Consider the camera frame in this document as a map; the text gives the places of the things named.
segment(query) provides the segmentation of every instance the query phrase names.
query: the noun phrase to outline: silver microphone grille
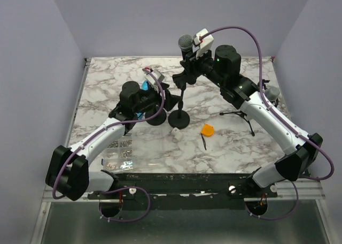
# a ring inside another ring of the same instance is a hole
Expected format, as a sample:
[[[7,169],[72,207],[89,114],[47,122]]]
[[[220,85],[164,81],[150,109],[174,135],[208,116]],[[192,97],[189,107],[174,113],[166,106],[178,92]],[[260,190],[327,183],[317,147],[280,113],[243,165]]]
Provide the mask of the silver microphone grille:
[[[190,50],[192,48],[192,36],[189,34],[184,34],[178,39],[178,46],[181,50]]]
[[[275,101],[280,95],[280,90],[277,87],[271,86],[265,90],[265,96],[269,101]]]

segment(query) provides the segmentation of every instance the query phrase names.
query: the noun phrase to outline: white marble surface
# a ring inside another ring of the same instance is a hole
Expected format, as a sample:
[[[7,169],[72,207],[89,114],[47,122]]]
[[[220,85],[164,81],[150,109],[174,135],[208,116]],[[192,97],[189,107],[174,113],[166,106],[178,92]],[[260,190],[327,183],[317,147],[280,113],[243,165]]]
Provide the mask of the white marble surface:
[[[93,58],[70,143],[86,137],[107,118],[119,101],[121,86],[126,81],[134,80],[139,84],[144,81],[142,68],[145,66],[158,68],[164,73],[171,93],[179,95],[180,90],[173,84],[172,74],[182,72],[180,60],[179,57]],[[257,83],[258,60],[243,58],[240,73]],[[278,87],[270,58],[263,59],[263,78]],[[279,105],[281,111],[286,113],[282,97]],[[256,122],[251,122],[255,131],[253,137],[248,124],[239,116],[219,115],[221,111],[235,111],[235,108],[220,96],[218,87],[205,77],[198,78],[193,86],[188,85],[184,94],[184,110],[191,121],[182,130],[184,138],[179,143],[172,141],[172,128],[167,120],[156,129],[147,123],[134,127],[133,135],[154,131],[158,136],[145,145],[139,145],[138,151],[134,150],[135,155],[139,155],[139,161],[134,161],[135,172],[250,173],[283,156],[279,145]],[[215,134],[206,138],[207,150],[200,136],[204,124],[210,124],[215,129]],[[91,170],[101,169],[100,159],[101,156],[93,162]],[[148,167],[147,164],[159,165]]]

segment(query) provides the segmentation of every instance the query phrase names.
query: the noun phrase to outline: cable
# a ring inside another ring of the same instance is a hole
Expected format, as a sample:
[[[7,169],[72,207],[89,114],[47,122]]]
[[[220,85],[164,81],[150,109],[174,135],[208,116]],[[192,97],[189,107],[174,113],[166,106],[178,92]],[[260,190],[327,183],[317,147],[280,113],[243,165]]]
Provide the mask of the cable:
[[[298,190],[297,187],[294,185],[294,183],[292,181],[290,181],[290,183],[292,183],[293,187],[294,187],[294,191],[296,192],[296,203],[294,204],[293,208],[291,209],[290,212],[288,212],[286,215],[283,216],[279,216],[279,217],[264,217],[264,216],[257,216],[255,214],[253,214],[247,207],[246,203],[245,203],[245,209],[247,210],[248,214],[250,214],[250,216],[261,219],[261,220],[268,220],[268,221],[276,221],[276,220],[281,220],[284,219],[286,217],[289,217],[290,215],[292,215],[295,210],[297,209],[298,205],[299,205],[299,194],[298,194]]]
[[[158,88],[159,88],[159,91],[160,91],[160,94],[161,94],[161,104],[160,104],[160,107],[159,107],[159,110],[152,116],[148,117],[148,118],[145,118],[145,119],[141,119],[141,120],[130,120],[130,121],[122,121],[122,122],[116,122],[116,123],[112,123],[110,125],[107,126],[107,129],[108,128],[111,128],[113,126],[116,126],[116,125],[124,125],[124,124],[135,124],[135,123],[140,123],[140,122],[145,122],[145,121],[148,121],[148,120],[151,120],[153,118],[155,118],[163,109],[164,109],[164,102],[165,102],[165,96],[164,96],[164,91],[162,89],[162,86],[161,84],[159,83],[158,79],[151,73],[150,70],[144,68],[143,69],[144,72],[146,72],[147,74],[149,74],[153,80],[157,83],[158,85]],[[63,197],[65,197],[65,195],[61,195],[61,196],[57,196],[56,195],[56,191],[57,191],[57,185],[58,185],[58,182],[66,168],[66,166],[69,164],[69,162],[71,161],[71,159],[75,156],[75,154],[77,154],[82,148],[84,148],[91,140],[93,140],[96,136],[98,136],[100,133],[104,132],[106,129],[105,128],[101,128],[100,130],[98,130],[96,133],[94,133],[93,135],[91,135],[84,143],[82,146],[79,146],[74,152],[72,152],[72,154],[67,158],[67,160],[65,160],[63,166],[61,167],[56,179],[55,179],[55,183],[53,184],[53,189],[52,189],[52,197],[55,199],[55,200],[59,200],[59,199],[62,199]]]
[[[207,37],[208,35],[211,35],[213,33],[216,33],[218,31],[221,30],[225,30],[225,29],[240,29],[244,32],[246,32],[254,41],[256,48],[258,49],[258,57],[259,57],[259,89],[260,89],[260,97],[262,99],[262,101],[264,102],[265,105],[268,104],[267,99],[262,91],[262,57],[261,57],[261,49],[260,49],[260,45],[257,41],[257,39],[255,38],[255,36],[246,28],[244,27],[240,27],[240,26],[224,26],[224,27],[220,27],[217,28],[215,30],[212,30],[208,33],[206,33],[205,35],[201,36],[199,38],[199,40],[201,41],[203,38]],[[329,179],[334,171],[335,171],[335,166],[331,160],[331,158],[328,156],[327,153],[325,153],[324,150],[322,150],[318,145],[316,145],[315,143],[313,143],[311,140],[309,140],[308,138],[306,138],[305,136],[301,135],[298,131],[296,131],[296,129],[294,129],[291,125],[289,125],[280,115],[278,115],[278,113],[273,109],[273,107],[271,105],[269,105],[267,107],[271,113],[280,121],[282,122],[291,132],[293,132],[296,136],[298,136],[299,138],[301,138],[302,140],[306,141],[307,143],[309,143],[311,146],[313,146],[316,150],[318,150],[328,161],[328,163],[330,164],[330,172],[324,176],[324,177],[309,177],[309,176],[301,176],[302,178],[306,178],[306,179],[310,179],[310,180],[316,180],[316,181],[321,181],[321,180],[326,180]]]
[[[143,193],[145,193],[145,195],[147,197],[147,208],[146,208],[145,212],[141,216],[139,216],[137,218],[134,218],[134,219],[115,219],[115,218],[105,217],[102,214],[102,207],[100,206],[98,208],[98,211],[101,214],[100,218],[105,218],[105,219],[108,220],[108,222],[109,221],[113,221],[113,222],[121,222],[121,223],[131,223],[131,222],[136,222],[136,221],[142,219],[143,217],[145,217],[149,213],[150,207],[151,207],[151,199],[150,199],[150,196],[149,196],[148,192],[145,189],[137,187],[137,186],[131,186],[131,187],[124,187],[124,188],[121,188],[121,189],[110,190],[109,192],[101,192],[101,193],[103,193],[103,194],[112,194],[112,193],[115,193],[115,192],[120,192],[120,191],[123,191],[123,190],[126,190],[126,189],[131,189],[131,188],[141,190]]]

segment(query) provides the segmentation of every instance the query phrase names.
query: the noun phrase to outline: black disc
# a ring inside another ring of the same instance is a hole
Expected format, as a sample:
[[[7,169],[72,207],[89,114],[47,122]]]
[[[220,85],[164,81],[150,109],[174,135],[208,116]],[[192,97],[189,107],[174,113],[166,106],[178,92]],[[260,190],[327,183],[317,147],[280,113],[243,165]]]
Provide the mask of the black disc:
[[[152,115],[155,114],[155,111],[154,110],[150,110],[148,112],[145,113],[145,118],[148,118]],[[162,123],[164,123],[166,120],[166,112],[165,110],[163,109],[161,111],[160,114],[158,114],[155,118],[151,119],[151,120],[147,120],[146,122],[150,125],[153,125],[153,126],[157,126],[157,125],[161,125]]]
[[[182,110],[181,116],[178,118],[178,110],[175,110],[169,114],[168,121],[172,128],[177,127],[178,129],[184,129],[189,125],[190,117],[188,113]]]

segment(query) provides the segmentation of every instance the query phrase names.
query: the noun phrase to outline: wall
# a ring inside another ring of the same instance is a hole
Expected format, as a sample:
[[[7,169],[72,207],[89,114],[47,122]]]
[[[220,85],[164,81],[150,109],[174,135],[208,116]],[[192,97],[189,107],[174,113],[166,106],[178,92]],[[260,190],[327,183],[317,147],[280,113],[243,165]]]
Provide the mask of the wall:
[[[341,10],[340,0],[308,0],[275,60],[293,121],[308,132],[320,133],[323,148],[335,163],[335,174],[322,185],[336,229],[342,228]],[[329,165],[320,156],[311,170],[323,176]]]
[[[273,56],[306,0],[55,0],[81,51],[88,57],[180,55],[178,38],[203,28],[240,25]],[[215,34],[256,56],[253,41],[238,30]]]
[[[84,60],[53,0],[0,0],[0,242],[29,243]]]

